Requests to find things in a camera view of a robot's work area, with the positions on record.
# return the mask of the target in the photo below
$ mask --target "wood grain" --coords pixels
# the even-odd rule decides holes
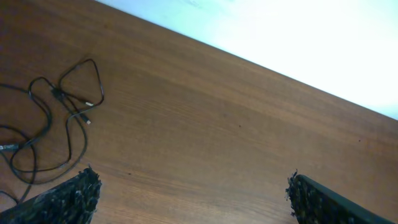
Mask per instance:
[[[397,121],[97,2],[0,5],[0,82],[56,82],[92,57],[106,94],[88,113],[83,160],[29,197],[91,164],[103,182],[93,223],[296,223],[284,190],[297,168],[398,222]],[[90,74],[83,68],[66,88],[95,99]],[[44,118],[7,91],[0,123],[33,134]],[[45,85],[36,92],[55,114],[37,145],[40,165],[50,166],[67,155],[66,112]],[[18,163],[29,166],[29,151]],[[0,187],[20,197],[25,185],[0,168]]]

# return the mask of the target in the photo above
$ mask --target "bright white surface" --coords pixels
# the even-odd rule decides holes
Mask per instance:
[[[398,119],[396,0],[99,0]]]

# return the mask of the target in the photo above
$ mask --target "cord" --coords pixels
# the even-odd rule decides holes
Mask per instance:
[[[62,88],[62,81],[63,79],[68,76],[69,74],[71,74],[72,71],[74,71],[75,69],[77,69],[80,65],[83,65],[85,63],[91,62],[95,68],[95,72],[96,72],[96,77],[98,79],[98,85],[99,88],[101,90],[101,99],[99,102],[97,103],[91,103],[88,100],[85,100],[83,98],[77,97],[71,93],[66,92],[65,90],[63,90]],[[67,141],[68,141],[68,158],[65,160],[65,162],[61,163],[60,165],[57,165],[55,167],[51,167],[51,168],[45,168],[45,169],[38,169],[37,168],[37,156],[36,156],[36,149],[34,147],[34,144],[37,143],[37,141],[39,141],[41,138],[43,138],[48,131],[51,128],[52,125],[52,113],[50,110],[50,107],[46,104],[46,102],[41,99],[40,97],[38,97],[37,95],[35,95],[32,92],[32,87],[34,86],[34,84],[37,81],[44,81],[50,88],[51,88],[51,93],[53,95],[53,97],[55,97],[62,105],[63,107],[68,111],[68,113],[70,114],[70,116],[67,118],[66,122],[65,122],[65,130],[66,130],[66,134],[67,134]],[[23,89],[23,88],[19,88],[17,86],[13,86],[13,85],[8,85],[5,83],[0,83],[0,87],[3,88],[8,88],[10,90],[15,90],[15,91],[21,91],[23,93],[26,93],[29,95],[29,98],[40,108],[41,111],[43,111],[46,120],[47,120],[47,124],[36,134],[34,135],[32,138],[29,138],[25,133],[23,133],[21,130],[12,127],[10,125],[4,125],[4,124],[0,124],[0,128],[4,128],[4,129],[8,129],[11,131],[14,131],[18,134],[20,134],[25,140],[23,142],[20,143],[14,143],[14,144],[8,144],[8,145],[3,145],[0,146],[0,154],[3,156],[4,160],[7,162],[10,170],[12,171],[12,173],[19,179],[21,180],[23,183],[28,184],[28,187],[26,188],[23,196],[21,197],[21,199],[16,199],[15,197],[13,197],[12,195],[8,194],[7,192],[0,190],[0,194],[4,194],[6,196],[8,196],[9,198],[11,198],[13,201],[15,201],[16,204],[20,204],[24,201],[24,199],[26,198],[27,194],[29,193],[30,188],[32,187],[32,185],[40,185],[40,184],[46,184],[49,183],[51,181],[54,181],[60,177],[62,177],[63,175],[65,175],[67,172],[69,172],[71,169],[73,169],[80,161],[80,159],[84,156],[86,150],[87,150],[87,142],[88,142],[88,138],[87,138],[87,134],[86,131],[82,125],[82,123],[80,122],[80,120],[78,119],[79,117],[86,123],[86,124],[90,124],[91,121],[88,119],[88,117],[84,114],[89,110],[92,110],[93,108],[99,106],[100,104],[102,104],[102,102],[104,101],[104,88],[100,79],[100,73],[98,71],[98,67],[95,63],[95,61],[91,58],[86,59],[82,62],[78,62],[76,63],[74,66],[72,66],[72,68],[68,69],[65,73],[63,73],[58,81],[58,86],[55,86],[53,83],[51,83],[50,81],[48,81],[45,77],[38,77],[33,79],[30,83],[29,83],[29,87],[27,90]],[[73,99],[76,99],[77,101],[79,101],[80,103],[83,103],[86,105],[86,107],[84,108],[77,108],[76,104],[74,104],[74,102],[72,101]],[[73,109],[70,109],[70,107],[65,103],[65,99],[67,102],[69,102]],[[83,149],[80,152],[80,155],[78,156],[78,158],[67,168],[65,169],[61,174],[59,174],[58,176],[51,178],[49,180],[45,180],[45,181],[41,181],[41,182],[35,182],[35,176],[38,172],[45,172],[45,171],[50,171],[50,170],[55,170],[55,169],[59,169],[65,165],[67,165],[70,160],[72,159],[72,143],[71,143],[71,139],[70,139],[70,133],[69,133],[69,122],[70,120],[74,118],[80,129],[81,132],[83,134],[83,138],[84,138],[84,145],[83,145]],[[16,168],[14,166],[14,158],[17,156],[17,154],[21,151],[21,149],[25,148],[25,147],[30,147],[32,149],[32,155],[33,155],[33,164],[34,164],[34,168],[33,170],[22,170],[19,168]],[[12,156],[10,158],[10,160],[8,160],[7,156],[4,154],[4,152],[13,152]],[[30,181],[25,180],[24,178],[22,178],[19,173],[32,173],[32,177],[30,178]]]

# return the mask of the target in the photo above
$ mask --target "brown wooden surface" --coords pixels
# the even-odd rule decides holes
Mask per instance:
[[[1,1],[0,22],[0,82],[56,82],[92,57],[106,92],[88,113],[83,160],[29,198],[91,164],[103,182],[93,223],[296,223],[284,190],[297,168],[398,222],[397,121],[97,2]],[[95,99],[90,69],[65,87]],[[67,156],[67,114],[45,85],[35,91],[55,114],[37,145],[40,166],[51,166]],[[30,134],[43,125],[26,95],[0,94],[1,124]],[[26,186],[0,169],[0,188],[20,197]]]

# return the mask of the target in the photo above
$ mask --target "tangled cable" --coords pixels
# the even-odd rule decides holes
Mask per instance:
[[[99,84],[99,88],[101,90],[101,99],[99,102],[97,103],[91,103],[90,101],[84,99],[84,98],[80,98],[77,97],[71,93],[68,93],[67,91],[63,90],[62,88],[62,81],[63,79],[68,76],[72,71],[74,71],[75,69],[77,69],[80,65],[83,65],[85,63],[89,63],[91,62],[95,68],[95,72],[96,72],[96,77],[98,79],[98,84]],[[66,122],[65,122],[65,130],[67,133],[67,140],[68,140],[68,158],[65,160],[65,162],[61,163],[60,165],[57,165],[55,167],[49,167],[49,168],[44,168],[44,169],[38,169],[37,168],[37,156],[36,156],[36,148],[34,146],[35,143],[37,143],[37,141],[39,141],[42,137],[44,137],[48,131],[51,128],[52,125],[52,113],[50,110],[50,107],[48,106],[48,104],[46,104],[46,102],[41,99],[40,97],[38,97],[37,95],[35,95],[32,92],[32,87],[34,85],[34,83],[36,83],[37,81],[44,81],[51,89],[51,93],[52,95],[59,101],[61,102],[61,104],[63,105],[63,107],[68,111],[68,113],[70,113],[70,116],[67,118]],[[6,145],[0,145],[0,154],[3,156],[4,160],[7,162],[10,170],[12,171],[12,173],[22,182],[28,184],[23,196],[21,197],[21,199],[16,199],[15,197],[13,197],[12,195],[10,195],[9,193],[0,190],[0,194],[4,194],[6,196],[8,196],[9,198],[11,198],[13,201],[15,201],[16,204],[20,204],[22,203],[27,194],[29,193],[30,188],[32,187],[32,185],[39,185],[39,184],[45,184],[51,181],[54,181],[55,179],[60,178],[61,176],[65,175],[67,172],[69,172],[71,169],[73,169],[77,163],[80,161],[80,159],[83,157],[83,155],[85,154],[86,150],[87,150],[87,134],[86,131],[82,125],[82,123],[80,122],[80,120],[78,118],[80,118],[81,120],[83,120],[86,124],[90,124],[91,121],[88,119],[87,115],[85,115],[84,113],[86,113],[89,110],[92,110],[93,108],[96,108],[97,106],[99,106],[100,104],[102,104],[102,102],[104,101],[104,88],[103,85],[101,83],[101,79],[100,79],[100,73],[98,71],[98,67],[95,63],[95,61],[91,58],[86,59],[82,62],[78,62],[76,63],[74,66],[72,66],[72,68],[70,68],[69,70],[67,70],[64,74],[61,75],[59,81],[58,81],[58,85],[54,85],[53,83],[51,83],[50,81],[48,81],[46,78],[44,77],[38,77],[33,79],[27,90],[23,89],[23,88],[19,88],[17,86],[13,86],[13,85],[8,85],[5,83],[0,83],[0,87],[3,88],[8,88],[10,90],[15,90],[15,91],[21,91],[23,93],[26,93],[29,95],[29,98],[40,108],[40,110],[44,113],[46,120],[47,120],[47,124],[33,137],[28,137],[28,135],[26,135],[23,131],[21,131],[20,129],[10,126],[10,125],[6,125],[6,124],[0,124],[0,128],[4,128],[4,129],[8,129],[10,131],[14,131],[15,133],[21,135],[24,138],[24,141],[22,142],[17,142],[17,143],[13,143],[13,144],[6,144]],[[77,101],[79,101],[80,103],[83,103],[86,105],[86,107],[84,108],[78,108],[76,106],[76,104],[72,101],[72,99],[75,99]],[[68,124],[70,122],[70,120],[72,118],[75,118],[75,120],[77,121],[81,132],[83,133],[83,138],[84,138],[84,145],[83,145],[83,149],[80,152],[80,155],[78,156],[78,158],[72,162],[70,164],[70,166],[68,168],[66,168],[61,174],[59,174],[58,176],[51,178],[49,180],[45,180],[42,182],[35,182],[35,176],[38,172],[45,172],[45,171],[50,171],[50,170],[55,170],[55,169],[59,169],[61,167],[66,166],[67,164],[70,163],[70,160],[72,159],[72,144],[71,144],[71,139],[70,139],[70,133],[69,133],[69,127]],[[15,156],[21,151],[21,149],[24,149],[26,147],[30,147],[32,150],[32,155],[33,155],[33,169],[32,170],[22,170],[19,168],[16,168],[14,165],[14,158]],[[6,152],[11,152],[12,156],[10,159],[7,158],[7,156],[5,155]],[[21,177],[20,173],[32,173],[32,177],[30,178],[30,180],[25,180],[24,178]]]

